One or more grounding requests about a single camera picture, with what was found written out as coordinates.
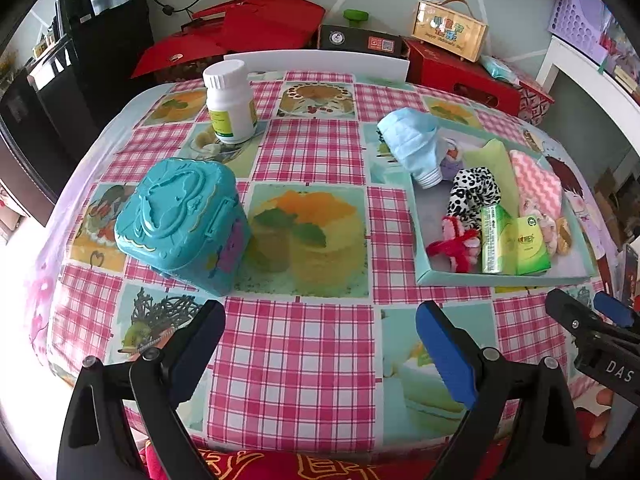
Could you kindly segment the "person's right hand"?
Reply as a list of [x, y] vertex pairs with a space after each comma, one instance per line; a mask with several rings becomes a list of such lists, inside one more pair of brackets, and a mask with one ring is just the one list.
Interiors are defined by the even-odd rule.
[[590, 455], [596, 455], [603, 448], [605, 442], [605, 430], [611, 418], [613, 398], [614, 392], [608, 388], [601, 389], [596, 395], [597, 404], [604, 406], [605, 410], [594, 419], [589, 430], [587, 448]]

